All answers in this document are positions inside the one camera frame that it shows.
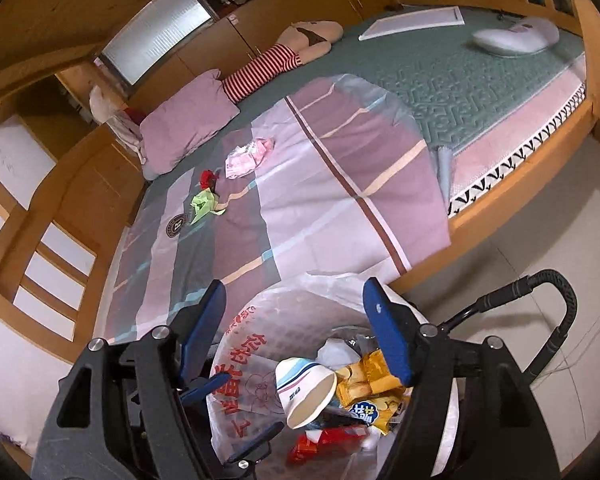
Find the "paper cup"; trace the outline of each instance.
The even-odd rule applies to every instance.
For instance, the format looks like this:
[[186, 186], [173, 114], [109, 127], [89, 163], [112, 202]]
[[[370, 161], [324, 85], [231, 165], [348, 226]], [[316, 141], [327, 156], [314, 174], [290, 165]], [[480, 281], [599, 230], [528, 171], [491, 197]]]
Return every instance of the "paper cup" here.
[[337, 383], [335, 372], [310, 359], [281, 361], [276, 367], [276, 389], [286, 424], [296, 430], [314, 420], [333, 397]]

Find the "tile floor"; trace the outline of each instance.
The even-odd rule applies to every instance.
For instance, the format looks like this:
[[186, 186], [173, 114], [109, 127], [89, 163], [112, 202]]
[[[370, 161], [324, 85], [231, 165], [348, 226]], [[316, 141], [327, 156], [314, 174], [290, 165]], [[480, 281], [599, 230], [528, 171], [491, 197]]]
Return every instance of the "tile floor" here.
[[[578, 315], [561, 351], [533, 391], [561, 467], [600, 430], [600, 145], [587, 138], [563, 170], [492, 237], [411, 291], [432, 322], [519, 276], [554, 268], [571, 282]], [[550, 285], [510, 306], [476, 316], [454, 336], [501, 336], [525, 368], [564, 315]]]

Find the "wooden bed frame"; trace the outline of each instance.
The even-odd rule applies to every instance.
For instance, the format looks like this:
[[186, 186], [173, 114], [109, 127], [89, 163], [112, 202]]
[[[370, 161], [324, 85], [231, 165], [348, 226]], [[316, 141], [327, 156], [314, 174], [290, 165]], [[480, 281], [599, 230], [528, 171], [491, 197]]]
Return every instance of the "wooden bed frame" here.
[[[485, 7], [549, 18], [560, 27], [583, 35], [587, 65], [584, 102], [531, 158], [450, 220], [452, 244], [393, 282], [396, 292], [410, 290], [489, 237], [558, 173], [600, 121], [600, 14], [590, 0], [571, 1], [575, 17], [558, 12], [553, 0], [545, 0], [546, 6], [530, 4], [528, 0], [395, 0], [404, 4]], [[93, 335], [109, 266], [124, 225], [139, 205], [143, 184], [137, 161], [117, 144], [106, 126], [101, 126], [58, 162], [38, 187], [28, 210], [13, 197], [11, 201], [5, 198], [6, 190], [0, 189], [1, 211], [6, 217], [0, 231], [0, 319], [40, 348], [65, 361], [74, 361]], [[89, 276], [41, 243], [51, 223], [95, 254]], [[85, 286], [78, 310], [25, 275], [34, 252]], [[75, 322], [72, 341], [13, 305], [20, 286]]]

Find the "white board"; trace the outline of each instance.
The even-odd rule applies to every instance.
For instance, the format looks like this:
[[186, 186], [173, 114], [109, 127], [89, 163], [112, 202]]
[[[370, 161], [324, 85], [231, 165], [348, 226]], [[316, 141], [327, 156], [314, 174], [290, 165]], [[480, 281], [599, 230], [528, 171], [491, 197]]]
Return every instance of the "white board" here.
[[396, 32], [418, 30], [420, 28], [449, 27], [464, 25], [460, 9], [456, 7], [439, 7], [436, 9], [416, 10], [376, 20], [371, 27], [360, 34], [360, 41], [379, 36], [387, 36]]

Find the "red and black striped cloth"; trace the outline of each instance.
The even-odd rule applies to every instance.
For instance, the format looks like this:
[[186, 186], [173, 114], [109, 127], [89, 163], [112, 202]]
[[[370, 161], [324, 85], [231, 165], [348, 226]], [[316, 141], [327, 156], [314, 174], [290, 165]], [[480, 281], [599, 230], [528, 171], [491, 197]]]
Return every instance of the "red and black striped cloth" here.
[[278, 74], [300, 65], [302, 62], [298, 54], [277, 43], [222, 81], [222, 88], [231, 101], [238, 103]]

